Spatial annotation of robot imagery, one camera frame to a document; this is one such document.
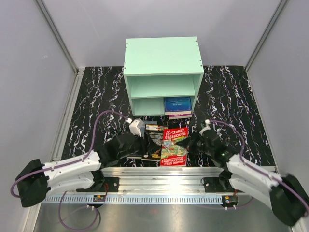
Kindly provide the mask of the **black paperback book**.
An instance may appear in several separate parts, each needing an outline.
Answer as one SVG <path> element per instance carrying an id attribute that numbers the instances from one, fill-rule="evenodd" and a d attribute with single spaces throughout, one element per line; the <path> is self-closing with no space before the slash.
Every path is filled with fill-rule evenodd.
<path id="1" fill-rule="evenodd" d="M 163 133 L 167 126 L 146 124 L 144 131 L 145 153 L 142 155 L 144 161 L 160 161 L 163 143 Z"/>

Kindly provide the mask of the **red 13-Storey Treehouse book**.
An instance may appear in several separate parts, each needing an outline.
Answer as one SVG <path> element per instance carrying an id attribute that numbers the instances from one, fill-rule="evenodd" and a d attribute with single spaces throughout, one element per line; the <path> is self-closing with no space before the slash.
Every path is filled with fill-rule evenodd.
<path id="1" fill-rule="evenodd" d="M 188 128 L 164 129 L 161 148 L 160 167 L 184 167 L 187 150 L 176 143 L 188 136 Z"/>

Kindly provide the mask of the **purple 117-Storey Treehouse book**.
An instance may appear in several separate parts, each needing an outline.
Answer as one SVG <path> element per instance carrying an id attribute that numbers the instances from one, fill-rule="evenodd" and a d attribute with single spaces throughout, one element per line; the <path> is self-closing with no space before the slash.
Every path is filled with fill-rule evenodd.
<path id="1" fill-rule="evenodd" d="M 169 120 L 172 119 L 184 119 L 184 118 L 191 118 L 192 117 L 192 112 L 183 114 L 183 113 L 179 113 L 179 114 L 173 114 L 173 115 L 169 115 Z"/>

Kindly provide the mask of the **blue orange Jane Eyre book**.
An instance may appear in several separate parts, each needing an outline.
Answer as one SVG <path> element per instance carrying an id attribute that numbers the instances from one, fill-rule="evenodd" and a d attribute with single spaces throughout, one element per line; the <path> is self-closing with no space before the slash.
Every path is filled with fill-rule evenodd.
<path id="1" fill-rule="evenodd" d="M 166 115 L 190 114 L 192 104 L 190 97 L 166 97 L 164 98 Z"/>

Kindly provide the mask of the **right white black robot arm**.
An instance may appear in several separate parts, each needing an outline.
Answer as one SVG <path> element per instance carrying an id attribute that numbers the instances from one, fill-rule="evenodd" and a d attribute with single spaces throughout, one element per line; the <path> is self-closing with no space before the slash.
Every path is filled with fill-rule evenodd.
<path id="1" fill-rule="evenodd" d="M 201 130 L 194 131 L 178 146 L 192 154 L 208 155 L 215 166 L 222 168 L 219 188 L 244 192 L 268 206 L 278 220 L 293 227 L 301 218 L 309 216 L 309 196 L 292 174 L 280 175 L 268 171 L 244 158 L 244 139 L 240 152 L 225 145 L 211 128 L 213 120 L 205 120 Z"/>

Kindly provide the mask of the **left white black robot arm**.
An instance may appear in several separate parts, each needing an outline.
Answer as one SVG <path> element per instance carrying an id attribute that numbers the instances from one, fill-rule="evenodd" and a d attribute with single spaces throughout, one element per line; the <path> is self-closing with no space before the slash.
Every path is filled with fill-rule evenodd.
<path id="1" fill-rule="evenodd" d="M 14 186 L 18 189 L 23 208 L 41 203 L 51 194 L 65 191 L 108 190 L 102 169 L 112 167 L 130 155 L 146 155 L 159 148 L 147 134 L 142 136 L 133 130 L 124 132 L 97 146 L 88 155 L 48 163 L 34 159 L 16 177 Z"/>

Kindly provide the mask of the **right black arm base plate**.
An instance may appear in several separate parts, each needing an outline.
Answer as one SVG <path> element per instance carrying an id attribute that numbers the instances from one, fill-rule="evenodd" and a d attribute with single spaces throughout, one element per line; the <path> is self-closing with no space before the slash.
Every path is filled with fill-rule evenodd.
<path id="1" fill-rule="evenodd" d="M 201 184 L 204 186 L 205 192 L 234 192 L 228 180 L 219 177 L 204 177 L 201 179 Z"/>

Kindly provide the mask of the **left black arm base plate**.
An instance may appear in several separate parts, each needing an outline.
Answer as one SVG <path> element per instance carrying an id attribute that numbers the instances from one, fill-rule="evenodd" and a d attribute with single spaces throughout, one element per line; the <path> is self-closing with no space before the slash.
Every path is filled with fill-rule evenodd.
<path id="1" fill-rule="evenodd" d="M 77 192 L 105 192 L 115 193 L 119 190 L 119 177 L 105 177 L 104 181 L 95 182 L 90 188 L 77 189 Z"/>

